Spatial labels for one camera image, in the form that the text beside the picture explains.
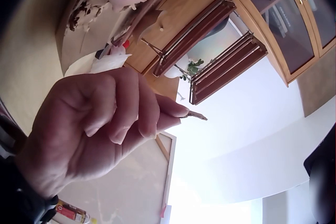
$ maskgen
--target wrist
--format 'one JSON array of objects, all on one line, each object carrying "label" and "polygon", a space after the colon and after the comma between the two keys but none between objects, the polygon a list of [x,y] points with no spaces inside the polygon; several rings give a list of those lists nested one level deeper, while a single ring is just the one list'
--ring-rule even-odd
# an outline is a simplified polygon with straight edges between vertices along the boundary
[{"label": "wrist", "polygon": [[70,183],[66,176],[44,172],[24,153],[17,155],[14,158],[14,163],[30,187],[46,200],[53,198]]}]

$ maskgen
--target cabinet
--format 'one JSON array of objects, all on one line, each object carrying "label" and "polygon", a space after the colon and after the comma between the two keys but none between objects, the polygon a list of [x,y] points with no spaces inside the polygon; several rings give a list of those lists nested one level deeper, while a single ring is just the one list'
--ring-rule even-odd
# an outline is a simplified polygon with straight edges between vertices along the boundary
[{"label": "cabinet", "polygon": [[335,46],[335,8],[326,0],[236,1],[243,21],[270,46],[269,59],[287,85]]}]

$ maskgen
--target wooden cabinet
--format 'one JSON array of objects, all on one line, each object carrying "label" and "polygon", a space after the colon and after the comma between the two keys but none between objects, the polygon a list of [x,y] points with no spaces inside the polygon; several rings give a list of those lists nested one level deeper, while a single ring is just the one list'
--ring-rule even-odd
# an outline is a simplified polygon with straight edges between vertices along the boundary
[{"label": "wooden cabinet", "polygon": [[270,47],[268,58],[286,85],[335,46],[335,8],[326,0],[236,1],[242,20]]},{"label": "wooden cabinet", "polygon": [[[192,19],[214,0],[166,0],[158,8],[164,10],[162,18],[144,38],[163,49]],[[132,54],[127,63],[143,72],[156,57],[156,53],[143,42],[131,41],[127,53]]]},{"label": "wooden cabinet", "polygon": [[296,0],[251,1],[279,44],[290,74],[312,60],[315,55],[318,57],[312,27],[309,20],[305,22],[302,17],[301,12],[304,12],[305,8],[300,2],[297,3]]},{"label": "wooden cabinet", "polygon": [[302,0],[316,37],[320,57],[335,46],[335,1]]}]

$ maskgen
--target white plastic bag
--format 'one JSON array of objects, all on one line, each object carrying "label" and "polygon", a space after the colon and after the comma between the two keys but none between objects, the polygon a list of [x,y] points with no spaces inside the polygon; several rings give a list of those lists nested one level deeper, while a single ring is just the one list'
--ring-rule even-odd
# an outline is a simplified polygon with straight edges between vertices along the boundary
[{"label": "white plastic bag", "polygon": [[112,45],[108,55],[103,56],[101,59],[94,59],[90,74],[120,68],[129,56],[131,54],[126,54],[126,49],[123,46],[115,47]]}]

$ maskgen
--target fingernail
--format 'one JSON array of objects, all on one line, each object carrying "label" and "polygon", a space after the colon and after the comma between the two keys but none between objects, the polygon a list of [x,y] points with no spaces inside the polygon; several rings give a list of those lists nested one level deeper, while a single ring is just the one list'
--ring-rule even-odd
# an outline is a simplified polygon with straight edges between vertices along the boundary
[{"label": "fingernail", "polygon": [[184,111],[181,111],[181,116],[179,116],[179,117],[188,115],[190,109],[188,109],[187,107],[185,107],[185,106],[183,106],[183,105],[181,105],[181,107],[184,108]]},{"label": "fingernail", "polygon": [[129,128],[125,128],[125,129],[122,129],[121,131],[119,131],[118,134],[114,138],[115,143],[122,144],[122,142],[124,141],[124,138],[125,138],[128,130],[129,130]]},{"label": "fingernail", "polygon": [[98,129],[99,128],[89,128],[89,129],[85,130],[85,133],[88,137],[91,137],[91,136],[93,136],[94,134],[97,133]]}]

